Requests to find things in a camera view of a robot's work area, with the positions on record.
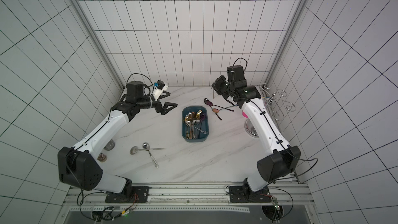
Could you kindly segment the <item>rose gold spoon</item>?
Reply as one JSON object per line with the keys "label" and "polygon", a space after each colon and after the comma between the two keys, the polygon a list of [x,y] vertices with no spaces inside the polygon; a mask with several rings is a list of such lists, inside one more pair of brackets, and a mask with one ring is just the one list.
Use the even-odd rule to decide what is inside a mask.
{"label": "rose gold spoon", "polygon": [[194,125],[196,123],[196,118],[192,113],[189,113],[185,118],[186,125],[189,127],[189,139],[196,139]]}
{"label": "rose gold spoon", "polygon": [[189,121],[191,122],[191,124],[195,124],[196,123],[196,119],[197,119],[196,112],[190,112],[188,114],[188,117],[189,117]]}

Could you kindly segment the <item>black spoon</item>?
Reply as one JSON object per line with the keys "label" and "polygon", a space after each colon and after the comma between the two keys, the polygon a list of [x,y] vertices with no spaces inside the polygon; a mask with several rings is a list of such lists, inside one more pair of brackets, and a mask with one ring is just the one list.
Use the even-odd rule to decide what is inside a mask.
{"label": "black spoon", "polygon": [[213,113],[215,113],[216,114],[216,116],[217,116],[217,118],[219,119],[219,120],[222,120],[222,118],[219,116],[219,112],[220,112],[220,110],[219,109],[217,109],[217,108],[212,108],[212,112]]}

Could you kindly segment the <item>teal storage box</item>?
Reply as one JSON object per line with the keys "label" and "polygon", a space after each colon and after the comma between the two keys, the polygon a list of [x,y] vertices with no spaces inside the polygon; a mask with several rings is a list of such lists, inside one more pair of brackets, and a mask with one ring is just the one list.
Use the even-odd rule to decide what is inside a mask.
{"label": "teal storage box", "polygon": [[[206,118],[205,118],[205,120],[204,120],[204,122],[202,124],[202,130],[206,131],[208,134],[207,135],[201,134],[200,138],[198,138],[198,131],[197,131],[197,138],[195,140],[189,140],[189,139],[186,138],[187,126],[186,126],[186,124],[184,122],[184,119],[190,112],[196,112],[197,113],[199,110],[202,110],[202,113],[204,113],[205,116],[206,116]],[[200,120],[196,120],[195,126],[198,127],[198,128],[200,127]],[[186,142],[188,142],[188,143],[199,143],[199,142],[206,141],[206,139],[209,136],[209,124],[208,124],[208,114],[207,114],[207,110],[205,109],[205,107],[203,107],[203,106],[188,106],[188,107],[185,107],[182,110],[181,135],[184,138],[184,140]]]}

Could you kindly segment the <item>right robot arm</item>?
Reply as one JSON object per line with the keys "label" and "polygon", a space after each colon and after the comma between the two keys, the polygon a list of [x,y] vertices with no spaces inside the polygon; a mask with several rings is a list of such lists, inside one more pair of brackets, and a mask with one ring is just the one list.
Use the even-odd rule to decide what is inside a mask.
{"label": "right robot arm", "polygon": [[267,186],[294,172],[301,156],[297,146],[291,146],[272,121],[260,92],[247,85],[244,68],[227,68],[227,77],[220,76],[211,85],[225,100],[231,98],[251,121],[264,149],[257,162],[257,172],[243,182],[243,198],[254,202],[266,195]]}

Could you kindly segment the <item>clear drinking glass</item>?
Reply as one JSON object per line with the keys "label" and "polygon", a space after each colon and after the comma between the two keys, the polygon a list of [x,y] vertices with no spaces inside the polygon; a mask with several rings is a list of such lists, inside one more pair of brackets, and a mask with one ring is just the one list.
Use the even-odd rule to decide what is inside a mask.
{"label": "clear drinking glass", "polygon": [[115,142],[114,142],[113,140],[110,140],[110,141],[106,144],[106,146],[104,147],[104,150],[110,151],[110,150],[112,150],[112,149],[114,149],[114,148],[115,148]]}

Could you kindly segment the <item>aluminium mounting rail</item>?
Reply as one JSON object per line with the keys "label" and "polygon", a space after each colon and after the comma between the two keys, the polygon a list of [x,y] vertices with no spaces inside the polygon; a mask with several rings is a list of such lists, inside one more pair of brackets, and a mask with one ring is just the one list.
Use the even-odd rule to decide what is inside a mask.
{"label": "aluminium mounting rail", "polygon": [[64,201],[61,215],[82,211],[87,214],[124,210],[134,211],[235,211],[247,212],[250,205],[283,206],[288,212],[291,206],[315,204],[309,187],[283,181],[271,184],[259,193],[244,194],[239,183],[154,183],[133,184],[133,196],[126,201],[100,191],[81,192],[72,187]]}

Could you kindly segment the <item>gold ornate-handle spoon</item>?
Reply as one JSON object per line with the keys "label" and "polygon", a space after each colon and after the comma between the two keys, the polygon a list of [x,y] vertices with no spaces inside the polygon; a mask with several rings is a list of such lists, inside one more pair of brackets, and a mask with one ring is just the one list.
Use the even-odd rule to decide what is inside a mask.
{"label": "gold ornate-handle spoon", "polygon": [[184,122],[187,126],[186,138],[190,140],[191,139],[191,121],[190,121],[190,117],[188,115],[185,117]]}

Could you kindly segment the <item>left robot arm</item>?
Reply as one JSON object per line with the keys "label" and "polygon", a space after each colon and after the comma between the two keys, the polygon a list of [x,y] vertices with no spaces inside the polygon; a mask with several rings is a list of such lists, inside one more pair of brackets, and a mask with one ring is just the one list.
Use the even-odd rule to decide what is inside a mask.
{"label": "left robot arm", "polygon": [[58,152],[60,182],[85,191],[104,191],[108,194],[107,202],[123,203],[133,199],[131,180],[105,173],[98,161],[99,158],[106,159],[103,149],[140,111],[153,108],[166,115],[177,107],[176,103],[161,103],[162,98],[170,95],[168,85],[163,81],[154,83],[148,94],[144,93],[145,88],[147,85],[143,82],[128,82],[126,93],[110,109],[108,116],[80,142]]}

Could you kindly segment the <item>silver ladle spoon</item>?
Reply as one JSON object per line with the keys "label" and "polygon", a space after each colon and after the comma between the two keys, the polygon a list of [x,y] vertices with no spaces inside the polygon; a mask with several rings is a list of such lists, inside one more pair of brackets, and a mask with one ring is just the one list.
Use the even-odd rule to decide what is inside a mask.
{"label": "silver ladle spoon", "polygon": [[139,148],[138,146],[133,146],[130,149],[130,154],[134,155],[139,151],[152,151],[152,150],[166,150],[166,148],[149,148],[149,149],[144,149],[144,148]]}

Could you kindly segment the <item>spice shaker bottle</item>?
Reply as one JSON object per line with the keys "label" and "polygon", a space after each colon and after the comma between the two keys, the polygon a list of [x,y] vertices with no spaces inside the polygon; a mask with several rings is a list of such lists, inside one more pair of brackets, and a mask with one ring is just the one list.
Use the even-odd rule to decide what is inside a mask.
{"label": "spice shaker bottle", "polygon": [[98,160],[99,162],[105,162],[105,161],[107,160],[107,156],[106,156],[104,153],[101,152],[101,153],[98,155],[97,160]]}

